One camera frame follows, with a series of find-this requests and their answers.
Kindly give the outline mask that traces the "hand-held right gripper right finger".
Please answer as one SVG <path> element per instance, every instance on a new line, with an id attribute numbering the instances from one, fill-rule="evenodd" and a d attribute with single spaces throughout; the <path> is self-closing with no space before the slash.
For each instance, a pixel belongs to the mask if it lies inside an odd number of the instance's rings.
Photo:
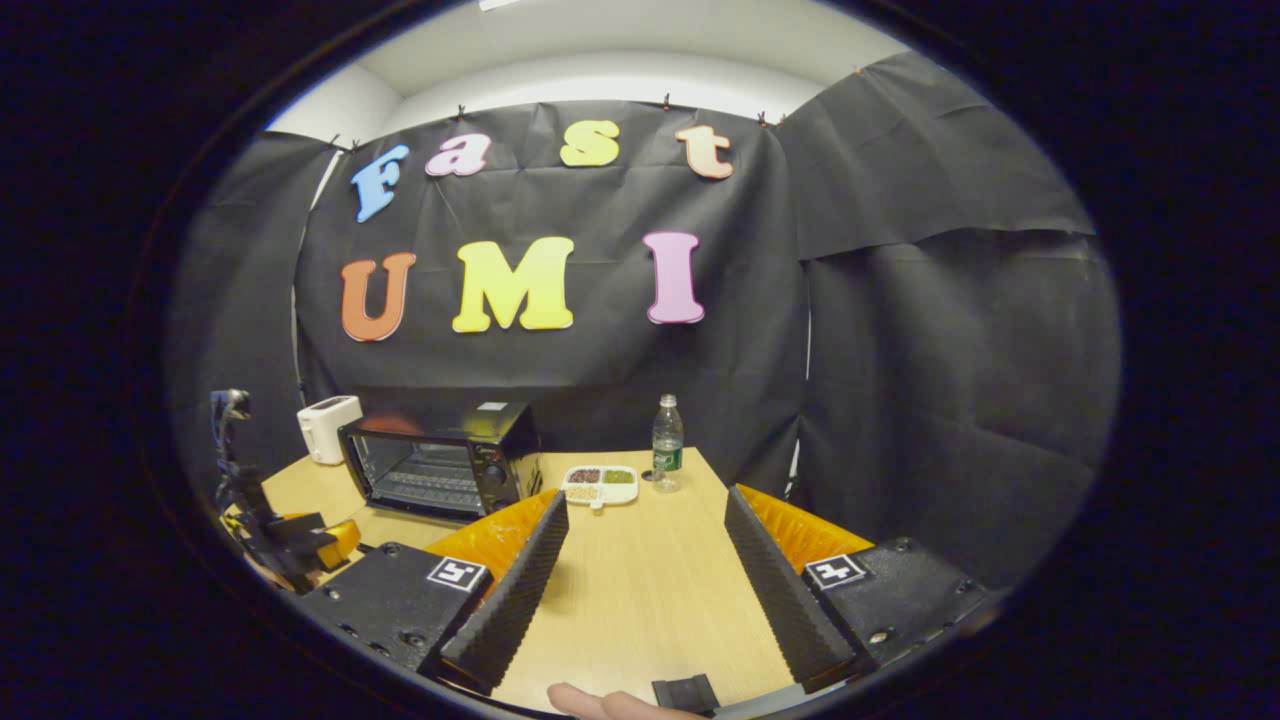
<path id="1" fill-rule="evenodd" d="M 876 544 L 742 484 L 728 491 L 724 529 L 806 692 L 900 664 L 993 600 L 916 539 Z"/>

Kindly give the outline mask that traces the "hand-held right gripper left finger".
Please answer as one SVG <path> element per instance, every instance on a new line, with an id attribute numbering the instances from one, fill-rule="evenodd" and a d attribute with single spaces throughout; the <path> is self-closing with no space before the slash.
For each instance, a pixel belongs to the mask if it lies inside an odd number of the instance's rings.
<path id="1" fill-rule="evenodd" d="M 566 495 L 552 489 L 426 550 L 380 544 L 300 605 L 370 655 L 489 696 L 524 642 L 568 530 Z"/>

